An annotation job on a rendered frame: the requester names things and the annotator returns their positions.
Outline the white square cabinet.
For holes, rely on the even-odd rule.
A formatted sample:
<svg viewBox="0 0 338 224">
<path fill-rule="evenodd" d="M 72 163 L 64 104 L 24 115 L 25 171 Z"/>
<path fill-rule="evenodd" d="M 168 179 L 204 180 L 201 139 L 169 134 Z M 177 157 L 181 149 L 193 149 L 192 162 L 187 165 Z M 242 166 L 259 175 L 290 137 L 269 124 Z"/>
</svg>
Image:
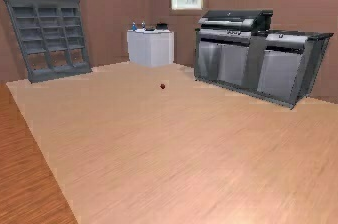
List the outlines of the white square cabinet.
<svg viewBox="0 0 338 224">
<path fill-rule="evenodd" d="M 174 33 L 163 31 L 127 31 L 129 61 L 145 67 L 174 63 Z"/>
</svg>

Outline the steel and black grill counter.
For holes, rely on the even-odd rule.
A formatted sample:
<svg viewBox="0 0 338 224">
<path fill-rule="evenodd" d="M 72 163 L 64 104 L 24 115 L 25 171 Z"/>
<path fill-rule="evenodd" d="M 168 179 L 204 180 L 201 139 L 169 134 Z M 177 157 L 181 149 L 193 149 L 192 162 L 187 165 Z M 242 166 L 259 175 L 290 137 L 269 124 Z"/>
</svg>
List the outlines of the steel and black grill counter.
<svg viewBox="0 0 338 224">
<path fill-rule="evenodd" d="M 309 96 L 332 35 L 272 30 L 272 16 L 206 12 L 196 30 L 195 79 L 289 108 Z"/>
</svg>

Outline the pale framed window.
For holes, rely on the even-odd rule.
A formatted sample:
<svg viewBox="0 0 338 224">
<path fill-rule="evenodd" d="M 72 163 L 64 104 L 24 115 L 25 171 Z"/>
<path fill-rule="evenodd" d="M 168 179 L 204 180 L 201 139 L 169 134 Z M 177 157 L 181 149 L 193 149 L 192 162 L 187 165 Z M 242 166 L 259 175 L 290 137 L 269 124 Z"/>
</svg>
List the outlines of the pale framed window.
<svg viewBox="0 0 338 224">
<path fill-rule="evenodd" d="M 203 0 L 171 0 L 172 10 L 201 10 Z"/>
</svg>

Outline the grey empty shelf unit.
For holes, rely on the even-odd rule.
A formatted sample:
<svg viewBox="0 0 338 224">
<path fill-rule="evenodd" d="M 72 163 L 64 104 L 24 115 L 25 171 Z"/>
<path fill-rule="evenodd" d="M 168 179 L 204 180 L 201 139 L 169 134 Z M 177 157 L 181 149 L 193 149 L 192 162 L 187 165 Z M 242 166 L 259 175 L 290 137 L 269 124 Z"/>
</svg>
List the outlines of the grey empty shelf unit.
<svg viewBox="0 0 338 224">
<path fill-rule="evenodd" d="M 80 0 L 3 0 L 31 83 L 92 71 Z"/>
</svg>

